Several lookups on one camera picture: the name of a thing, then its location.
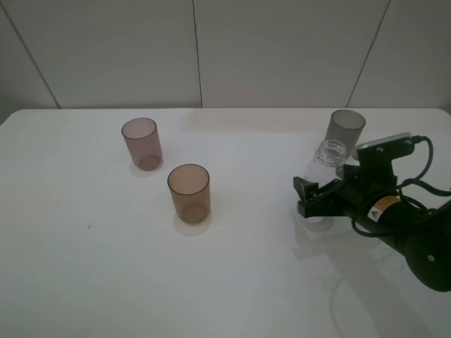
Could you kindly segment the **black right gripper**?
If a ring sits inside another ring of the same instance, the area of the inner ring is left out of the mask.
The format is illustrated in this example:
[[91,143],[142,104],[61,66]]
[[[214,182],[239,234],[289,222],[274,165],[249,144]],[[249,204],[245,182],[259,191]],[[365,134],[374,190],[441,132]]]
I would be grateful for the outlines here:
[[399,232],[402,200],[390,163],[344,165],[338,179],[322,188],[318,182],[293,177],[298,213],[305,219],[347,216],[356,232]]

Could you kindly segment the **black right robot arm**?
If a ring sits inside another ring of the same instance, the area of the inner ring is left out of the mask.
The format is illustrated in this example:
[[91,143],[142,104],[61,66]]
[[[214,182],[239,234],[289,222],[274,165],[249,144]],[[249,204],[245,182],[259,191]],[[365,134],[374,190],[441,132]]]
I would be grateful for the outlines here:
[[299,195],[298,210],[304,218],[341,217],[351,220],[362,237],[377,238],[406,259],[414,275],[437,292],[450,290],[450,203],[421,208],[400,189],[415,185],[441,197],[450,191],[418,179],[399,183],[392,172],[345,165],[343,178],[320,187],[301,177],[293,186]]

